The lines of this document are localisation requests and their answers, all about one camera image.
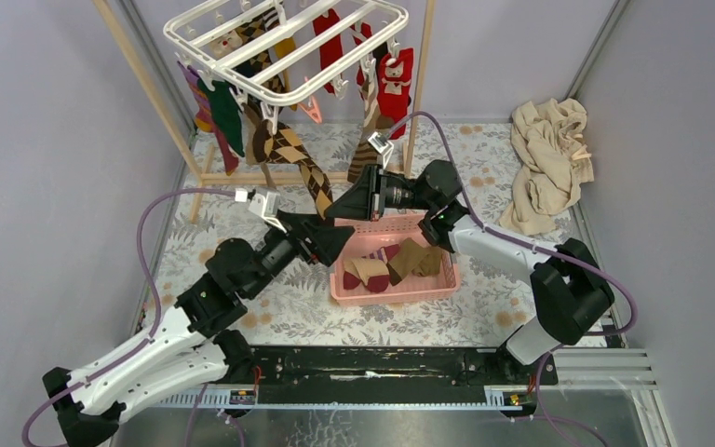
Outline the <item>beige purple striped sock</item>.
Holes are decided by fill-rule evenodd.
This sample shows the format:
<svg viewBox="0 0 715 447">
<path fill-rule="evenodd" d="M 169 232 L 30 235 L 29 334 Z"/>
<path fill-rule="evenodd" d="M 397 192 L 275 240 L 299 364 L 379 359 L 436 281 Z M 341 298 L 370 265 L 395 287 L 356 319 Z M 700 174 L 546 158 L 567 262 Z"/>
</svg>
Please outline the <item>beige purple striped sock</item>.
<svg viewBox="0 0 715 447">
<path fill-rule="evenodd" d="M 381 293 L 390 286 L 388 263 L 400 252 L 399 244 L 383 246 L 368 255 L 347 258 L 343 262 L 342 284 L 351 291 L 358 286 L 369 292 Z"/>
</svg>

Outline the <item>plain brown sock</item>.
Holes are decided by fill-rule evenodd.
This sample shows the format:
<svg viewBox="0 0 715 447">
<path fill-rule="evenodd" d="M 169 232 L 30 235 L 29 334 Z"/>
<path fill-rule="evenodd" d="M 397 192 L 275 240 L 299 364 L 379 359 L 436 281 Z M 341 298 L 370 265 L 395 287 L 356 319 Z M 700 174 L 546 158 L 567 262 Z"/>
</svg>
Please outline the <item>plain brown sock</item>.
<svg viewBox="0 0 715 447">
<path fill-rule="evenodd" d="M 440 273 L 443 249 L 422 246 L 407 238 L 399 245 L 398 253 L 387 263 L 389 283 L 398 285 L 409 275 L 419 278 L 435 277 Z"/>
</svg>

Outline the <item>brown argyle sock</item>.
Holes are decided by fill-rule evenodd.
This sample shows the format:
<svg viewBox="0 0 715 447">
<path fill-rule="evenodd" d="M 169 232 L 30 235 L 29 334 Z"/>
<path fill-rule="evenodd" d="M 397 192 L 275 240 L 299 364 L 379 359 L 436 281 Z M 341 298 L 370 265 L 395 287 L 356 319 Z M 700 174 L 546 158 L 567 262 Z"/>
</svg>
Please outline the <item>brown argyle sock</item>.
<svg viewBox="0 0 715 447">
<path fill-rule="evenodd" d="M 317 214 L 326 219 L 326 210 L 333 204 L 331 181 L 326 172 L 305 149 L 298 134 L 285 123 L 278 122 L 276 131 L 270 129 L 270 121 L 264 120 L 267 134 L 264 151 L 267 164 L 291 164 L 298 168 L 304 185 L 313 198 Z"/>
</svg>

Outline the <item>tan plain sock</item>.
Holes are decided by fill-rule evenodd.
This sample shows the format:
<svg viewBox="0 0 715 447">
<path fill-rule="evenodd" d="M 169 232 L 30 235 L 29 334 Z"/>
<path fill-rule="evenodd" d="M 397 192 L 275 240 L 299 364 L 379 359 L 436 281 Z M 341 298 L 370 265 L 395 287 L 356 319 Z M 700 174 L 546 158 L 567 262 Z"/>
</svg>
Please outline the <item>tan plain sock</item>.
<svg viewBox="0 0 715 447">
<path fill-rule="evenodd" d="M 244 115 L 253 126 L 249 143 L 246 144 L 246 160 L 249 165 L 259 166 L 268 188 L 276 189 L 277 185 L 266 163 L 267 155 L 264 151 L 264 140 L 267 134 L 267 126 L 264 123 L 261 108 L 254 102 L 247 102 L 244 105 Z"/>
</svg>

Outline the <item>green sock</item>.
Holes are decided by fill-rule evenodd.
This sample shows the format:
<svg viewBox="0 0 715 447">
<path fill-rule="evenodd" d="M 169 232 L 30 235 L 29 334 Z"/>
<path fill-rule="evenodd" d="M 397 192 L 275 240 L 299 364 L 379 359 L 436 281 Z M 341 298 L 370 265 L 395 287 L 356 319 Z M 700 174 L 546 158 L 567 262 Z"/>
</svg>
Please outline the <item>green sock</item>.
<svg viewBox="0 0 715 447">
<path fill-rule="evenodd" d="M 239 156 L 245 156 L 242 121 L 239 108 L 231 94 L 231 85 L 225 81 L 213 80 L 212 89 L 205 88 L 208 95 L 212 118 L 218 129 L 225 135 L 231 149 Z"/>
</svg>

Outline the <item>purple orange striped sock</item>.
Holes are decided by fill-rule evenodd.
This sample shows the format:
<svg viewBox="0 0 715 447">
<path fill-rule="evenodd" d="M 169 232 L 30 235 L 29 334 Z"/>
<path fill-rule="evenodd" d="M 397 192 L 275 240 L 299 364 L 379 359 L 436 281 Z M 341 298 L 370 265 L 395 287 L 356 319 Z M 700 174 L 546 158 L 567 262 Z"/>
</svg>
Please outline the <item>purple orange striped sock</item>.
<svg viewBox="0 0 715 447">
<path fill-rule="evenodd" d="M 176 65 L 182 71 L 185 81 L 192 92 L 193 98 L 196 101 L 198 110 L 194 117 L 194 122 L 197 128 L 203 132 L 211 133 L 215 136 L 216 142 L 223 157 L 223 163 L 227 176 L 232 175 L 239 166 L 239 160 L 235 156 L 228 144 L 225 134 L 215 124 L 210 108 L 209 98 L 204 92 L 204 83 L 200 76 L 195 73 L 190 65 L 183 65 L 177 61 Z"/>
</svg>

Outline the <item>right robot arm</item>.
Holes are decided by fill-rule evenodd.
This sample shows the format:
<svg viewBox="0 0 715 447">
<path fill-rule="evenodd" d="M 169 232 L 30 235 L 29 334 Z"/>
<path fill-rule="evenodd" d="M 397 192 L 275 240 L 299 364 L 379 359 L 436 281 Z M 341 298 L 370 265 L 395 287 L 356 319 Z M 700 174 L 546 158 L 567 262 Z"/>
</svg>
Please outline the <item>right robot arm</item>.
<svg viewBox="0 0 715 447">
<path fill-rule="evenodd" d="M 552 245 L 483 224 L 458 199 L 463 191 L 450 161 L 429 163 L 416 179 L 370 164 L 330 205 L 329 218 L 376 221 L 387 209 L 421 210 L 425 240 L 450 253 L 493 265 L 529 285 L 535 315 L 499 347 L 496 369 L 511 384 L 559 345 L 575 345 L 614 303 L 614 293 L 586 244 L 575 238 Z"/>
</svg>

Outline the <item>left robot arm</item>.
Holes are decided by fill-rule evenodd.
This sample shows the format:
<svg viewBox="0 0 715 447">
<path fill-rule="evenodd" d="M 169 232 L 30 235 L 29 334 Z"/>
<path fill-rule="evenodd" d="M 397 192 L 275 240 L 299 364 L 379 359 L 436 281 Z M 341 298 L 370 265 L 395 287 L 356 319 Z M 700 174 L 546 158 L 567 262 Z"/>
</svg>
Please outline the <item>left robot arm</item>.
<svg viewBox="0 0 715 447">
<path fill-rule="evenodd" d="M 85 367 L 56 367 L 43 377 L 69 446 L 98 446 L 154 403 L 190 386 L 255 377 L 255 360 L 233 324 L 292 261 L 332 265 L 352 226 L 314 214 L 281 211 L 257 247 L 228 238 L 206 273 L 162 311 L 152 326 Z"/>
</svg>

